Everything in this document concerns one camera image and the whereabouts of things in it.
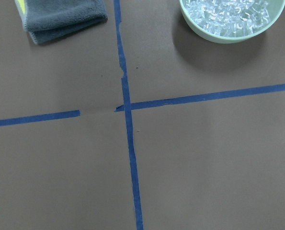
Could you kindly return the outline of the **green bowl of ice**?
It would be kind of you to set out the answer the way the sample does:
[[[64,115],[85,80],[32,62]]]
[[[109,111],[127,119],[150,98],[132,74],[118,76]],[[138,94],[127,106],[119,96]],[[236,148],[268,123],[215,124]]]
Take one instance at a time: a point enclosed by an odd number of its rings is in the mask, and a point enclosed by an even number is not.
[[[181,0],[182,16],[201,38],[219,44],[251,39],[279,18],[285,0]]]

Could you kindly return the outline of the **grey folded cloth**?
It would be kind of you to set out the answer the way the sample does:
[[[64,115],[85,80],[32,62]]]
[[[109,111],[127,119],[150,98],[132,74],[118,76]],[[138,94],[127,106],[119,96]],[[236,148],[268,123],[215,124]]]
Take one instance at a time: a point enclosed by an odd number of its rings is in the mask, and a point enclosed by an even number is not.
[[[107,21],[102,0],[16,0],[23,29],[42,44]]]

